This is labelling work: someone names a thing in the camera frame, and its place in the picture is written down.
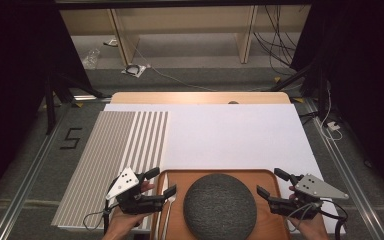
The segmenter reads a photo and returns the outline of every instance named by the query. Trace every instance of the table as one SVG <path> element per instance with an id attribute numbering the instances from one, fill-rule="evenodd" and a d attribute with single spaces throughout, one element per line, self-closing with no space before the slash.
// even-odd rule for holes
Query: table
<path id="1" fill-rule="evenodd" d="M 230 104 L 229 102 L 238 102 L 239 104 Z M 267 151 L 267 158 L 273 157 L 275 154 L 281 156 L 281 158 L 296 160 L 293 162 L 285 162 L 283 164 L 279 163 L 278 160 L 273 160 L 271 162 L 265 163 L 265 166 L 272 170 L 274 167 L 286 167 L 293 166 L 301 168 L 297 171 L 308 171 L 308 169 L 314 169 L 314 175 L 321 177 L 320 170 L 317 167 L 311 149 L 308 142 L 306 141 L 305 133 L 301 127 L 298 116 L 295 112 L 293 105 L 290 104 L 288 96 L 285 93 L 229 93 L 229 92 L 217 92 L 217 93 L 208 93 L 208 92 L 134 92 L 134 93 L 117 93 L 114 95 L 111 104 L 107 105 L 105 111 L 101 112 L 100 117 L 98 117 L 97 123 L 92 131 L 91 137 L 88 141 L 88 144 L 84 150 L 82 158 L 80 159 L 79 165 L 73 174 L 72 180 L 67 188 L 66 194 L 64 195 L 63 200 L 61 201 L 60 207 L 55 215 L 55 218 L 52 222 L 53 225 L 57 225 L 61 228 L 68 230 L 82 229 L 81 220 L 83 216 L 87 213 L 99 211 L 102 209 L 102 200 L 105 196 L 106 189 L 108 188 L 107 184 L 115 178 L 118 173 L 124 169 L 125 166 L 132 166 L 134 171 L 139 169 L 144 171 L 155 166 L 160 166 L 162 171 L 167 169 L 199 169 L 199 168 L 208 168 L 208 164 L 203 163 L 205 158 L 199 158 L 200 161 L 193 161 L 187 159 L 187 157 L 193 156 L 188 154 L 185 151 L 187 149 L 192 149 L 189 151 L 199 152 L 197 148 L 202 147 L 203 144 L 199 144 L 199 141 L 193 141 L 193 137 L 187 143 L 187 149 L 182 149 L 184 146 L 179 144 L 180 141 L 177 140 L 179 134 L 182 134 L 182 131 L 179 131 L 179 124 L 195 120 L 207 122 L 205 118 L 191 118 L 191 115 L 199 114 L 199 116 L 206 116 L 210 119 L 214 119 L 217 122 L 218 126 L 224 126 L 222 121 L 216 119 L 217 117 L 223 119 L 226 114 L 225 109 L 229 108 L 227 114 L 241 113 L 243 116 L 251 116 L 255 114 L 255 109 L 266 109 L 267 111 L 259 111 L 258 117 L 247 118 L 249 122 L 245 122 L 243 125 L 253 125 L 256 130 L 261 127 L 267 129 L 268 126 L 271 126 L 273 122 L 275 124 L 286 123 L 285 126 L 291 127 L 290 120 L 286 118 L 292 118 L 292 122 L 297 124 L 292 124 L 298 126 L 300 129 L 298 132 L 293 134 L 288 133 L 288 130 L 284 130 L 282 133 L 288 139 L 285 140 L 284 146 L 288 147 L 288 141 L 295 143 L 299 142 L 300 156 L 295 156 L 295 152 L 292 151 L 294 156 L 283 156 L 282 154 L 287 154 L 288 151 L 282 152 L 270 152 Z M 279 118 L 276 114 L 281 114 L 284 112 L 284 109 L 289 109 L 288 114 L 284 115 L 285 118 Z M 151 125 L 145 126 L 144 122 L 151 122 Z M 203 125 L 200 123 L 194 124 L 195 127 L 201 128 Z M 145 129 L 140 132 L 123 130 L 123 126 L 129 126 L 130 129 Z M 247 128 L 237 127 L 237 131 L 244 131 Z M 243 133 L 246 138 L 250 138 L 250 134 Z M 205 138 L 206 141 L 211 142 L 211 136 Z M 261 143 L 262 146 L 270 145 L 270 142 L 273 142 L 274 139 L 269 139 L 266 143 Z M 123 146 L 136 146 L 129 147 L 129 149 L 135 149 L 134 151 L 141 151 L 137 149 L 148 149 L 146 154 L 136 154 L 132 155 L 133 150 L 128 150 L 127 147 Z M 117 151 L 117 149 L 127 149 L 123 152 Z M 181 156 L 186 159 L 182 161 L 177 161 L 179 159 L 179 153 L 176 151 L 181 151 Z M 223 159 L 223 165 L 228 169 L 255 169 L 261 168 L 261 161 L 247 160 L 249 157 L 245 158 L 244 161 L 229 161 L 228 159 Z M 214 162 L 214 168 L 217 168 L 217 162 Z M 287 189 L 289 183 L 279 182 L 281 189 L 282 197 L 287 197 L 290 193 Z M 83 195 L 81 192 L 87 192 L 90 196 L 89 199 L 77 199 L 76 196 Z M 336 214 L 334 209 L 326 210 Z M 99 221 L 99 216 L 96 216 L 95 219 L 90 220 L 90 224 L 93 226 L 93 223 Z M 334 232 L 335 222 L 329 219 L 325 219 L 328 232 Z M 136 232 L 149 232 L 151 223 L 150 221 L 144 221 L 143 226 L 135 229 Z"/>

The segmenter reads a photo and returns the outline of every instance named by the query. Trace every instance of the dark gray round cushion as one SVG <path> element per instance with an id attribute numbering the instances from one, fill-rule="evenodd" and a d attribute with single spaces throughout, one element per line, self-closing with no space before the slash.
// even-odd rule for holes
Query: dark gray round cushion
<path id="1" fill-rule="evenodd" d="M 200 240 L 241 240 L 254 229 L 257 207 L 241 181 L 226 174 L 210 174 L 189 188 L 183 214 L 189 229 Z"/>

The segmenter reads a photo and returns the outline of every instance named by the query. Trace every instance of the wooden tray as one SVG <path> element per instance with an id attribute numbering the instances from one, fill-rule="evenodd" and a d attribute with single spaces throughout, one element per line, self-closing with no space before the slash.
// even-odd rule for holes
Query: wooden tray
<path id="1" fill-rule="evenodd" d="M 248 239 L 268 239 L 283 240 L 290 239 L 289 231 L 285 228 L 283 217 L 270 213 L 270 208 L 266 200 L 257 194 L 257 184 L 270 192 L 271 196 L 280 196 L 279 186 L 276 176 L 268 170 L 167 170 L 163 171 L 158 177 L 157 193 L 161 193 L 165 174 L 168 174 L 169 186 L 177 184 L 177 197 L 173 202 L 170 212 L 170 220 L 167 228 L 166 240 L 189 240 L 196 239 L 189 231 L 183 217 L 183 200 L 189 187 L 199 178 L 212 174 L 223 173 L 233 176 L 244 183 L 254 196 L 257 205 L 257 222 L 254 230 Z M 167 215 L 168 203 L 165 204 L 161 213 L 159 239 L 161 238 L 165 218 Z M 154 239 L 157 215 L 154 214 L 151 228 L 150 239 Z"/>

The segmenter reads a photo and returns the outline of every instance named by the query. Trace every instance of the corrugated panel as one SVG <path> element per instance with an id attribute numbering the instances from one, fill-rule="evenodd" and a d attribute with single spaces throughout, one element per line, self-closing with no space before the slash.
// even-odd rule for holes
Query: corrugated panel
<path id="1" fill-rule="evenodd" d="M 52 225 L 84 228 L 84 217 L 103 210 L 109 185 L 125 167 L 142 173 L 160 166 L 167 120 L 168 112 L 101 112 Z M 94 228 L 100 220 L 95 214 L 85 223 Z M 145 219 L 139 230 L 150 224 Z"/>

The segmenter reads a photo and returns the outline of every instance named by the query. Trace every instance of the white plug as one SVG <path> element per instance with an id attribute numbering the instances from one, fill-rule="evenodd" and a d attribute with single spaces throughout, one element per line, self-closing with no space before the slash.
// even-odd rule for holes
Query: white plug
<path id="1" fill-rule="evenodd" d="M 332 132 L 341 128 L 336 122 L 330 122 L 327 124 L 327 126 L 329 127 L 329 130 Z"/>

